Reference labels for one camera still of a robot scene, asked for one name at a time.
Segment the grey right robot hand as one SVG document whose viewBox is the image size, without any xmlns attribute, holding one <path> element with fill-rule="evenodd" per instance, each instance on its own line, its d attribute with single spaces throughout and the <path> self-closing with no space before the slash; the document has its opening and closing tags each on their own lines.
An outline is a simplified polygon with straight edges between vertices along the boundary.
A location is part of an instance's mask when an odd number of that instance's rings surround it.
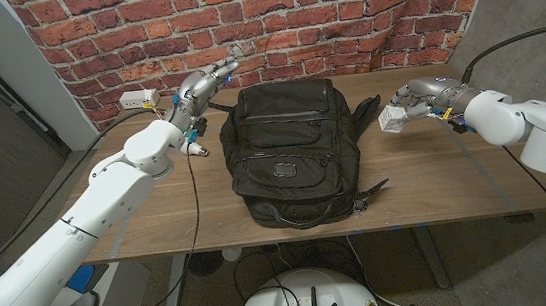
<svg viewBox="0 0 546 306">
<path fill-rule="evenodd" d="M 411 79 L 392 96 L 389 105 L 400 107 L 409 101 L 406 116 L 420 119 L 432 113 L 434 109 L 447 111 L 450 115 L 463 114 L 467 105 L 480 94 L 477 88 L 471 88 L 455 78 L 420 77 Z"/>
</svg>

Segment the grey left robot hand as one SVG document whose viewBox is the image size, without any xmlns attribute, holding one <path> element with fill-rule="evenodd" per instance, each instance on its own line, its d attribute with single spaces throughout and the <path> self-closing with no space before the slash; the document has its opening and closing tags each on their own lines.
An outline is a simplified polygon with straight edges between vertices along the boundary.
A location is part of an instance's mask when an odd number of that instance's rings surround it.
<svg viewBox="0 0 546 306">
<path fill-rule="evenodd" d="M 172 110 L 167 110 L 163 119 L 182 132 L 182 139 L 170 147 L 179 150 L 186 137 L 196 133 L 203 136 L 207 120 L 202 117 L 210 99 L 229 81 L 229 76 L 239 68 L 239 62 L 227 57 L 197 70 L 182 82 Z"/>
</svg>

